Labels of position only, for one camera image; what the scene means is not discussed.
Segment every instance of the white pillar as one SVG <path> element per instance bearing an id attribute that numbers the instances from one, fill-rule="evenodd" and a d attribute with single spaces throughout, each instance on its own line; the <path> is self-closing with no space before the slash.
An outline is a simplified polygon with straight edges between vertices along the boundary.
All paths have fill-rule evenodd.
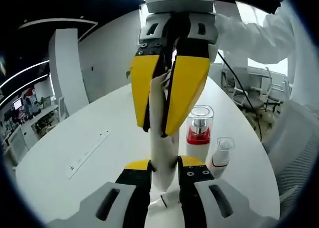
<path id="1" fill-rule="evenodd" d="M 49 43 L 55 96 L 65 98 L 70 115 L 89 104 L 81 73 L 77 34 L 77 29 L 57 29 Z"/>

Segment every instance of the person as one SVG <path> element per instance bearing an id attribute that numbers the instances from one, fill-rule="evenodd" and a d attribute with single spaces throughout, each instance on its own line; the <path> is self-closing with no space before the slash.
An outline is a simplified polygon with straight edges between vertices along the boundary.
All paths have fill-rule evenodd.
<path id="1" fill-rule="evenodd" d="M 215 25 L 221 50 L 263 64 L 288 57 L 288 77 L 294 81 L 290 99 L 319 117 L 318 49 L 288 0 L 281 2 L 275 14 L 265 17 L 263 26 L 221 14 L 216 15 Z"/>

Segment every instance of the monitor screen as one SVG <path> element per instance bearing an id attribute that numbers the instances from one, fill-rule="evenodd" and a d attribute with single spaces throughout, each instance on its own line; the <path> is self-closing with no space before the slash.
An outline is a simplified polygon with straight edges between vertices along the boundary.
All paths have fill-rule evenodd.
<path id="1" fill-rule="evenodd" d="M 13 103 L 14 109 L 18 110 L 22 106 L 22 100 L 19 99 Z"/>

